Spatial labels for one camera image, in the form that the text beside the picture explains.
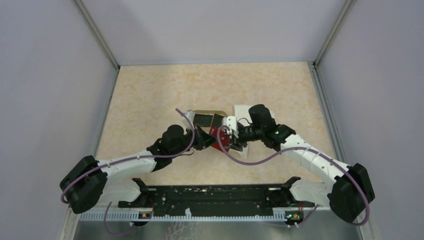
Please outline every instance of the red object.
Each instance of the red object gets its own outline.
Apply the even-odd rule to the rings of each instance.
[[[218,127],[211,126],[210,127],[210,130],[209,130],[209,135],[211,135],[211,136],[213,136],[213,137],[216,138],[217,137],[217,133],[218,133]],[[219,135],[220,135],[219,137],[221,138],[222,145],[224,146],[224,148],[227,147],[228,146],[228,143],[230,142],[230,137],[229,136],[225,136],[225,133],[224,133],[223,130],[219,133]],[[218,149],[219,151],[222,152],[222,150],[221,150],[220,145],[218,144],[218,142],[215,142],[214,144],[212,144],[212,147],[214,147],[214,148],[216,148],[216,149]]]

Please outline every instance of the wall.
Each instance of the wall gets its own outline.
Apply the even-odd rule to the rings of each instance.
[[[83,0],[120,65],[313,61],[344,0]]]
[[[59,182],[92,153],[115,71],[72,1],[0,3],[1,239],[55,240]]]
[[[424,1],[359,0],[320,66],[348,161],[368,169],[382,239],[424,237]]]

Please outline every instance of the floor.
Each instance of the floor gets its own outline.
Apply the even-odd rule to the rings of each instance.
[[[236,104],[265,104],[275,120],[334,156],[306,62],[219,63],[122,66],[96,159],[134,154],[152,145],[172,124],[175,111],[222,110]],[[274,151],[249,143],[246,161]],[[284,183],[292,176],[320,182],[297,162],[279,156],[257,166],[239,165],[214,148],[175,158],[156,172],[140,174],[147,185]]]

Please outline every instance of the gray floor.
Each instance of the gray floor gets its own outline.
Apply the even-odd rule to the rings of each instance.
[[[110,231],[122,233],[128,222],[108,222]],[[338,219],[330,211],[318,211],[297,228],[283,228],[263,222],[150,222],[134,229],[125,240],[358,240],[359,229]],[[103,222],[78,224],[74,240],[115,240]]]

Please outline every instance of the table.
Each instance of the table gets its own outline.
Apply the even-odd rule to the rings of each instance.
[[[232,115],[236,104],[264,104],[278,124],[288,125],[334,156],[308,64],[261,62],[122,66],[96,159],[126,156],[151,146],[168,126],[182,125],[175,108]],[[252,142],[246,161],[256,162],[274,152]],[[292,176],[321,182],[284,156],[244,166],[214,148],[175,158],[164,169],[139,177],[147,185],[210,185],[284,183]]]

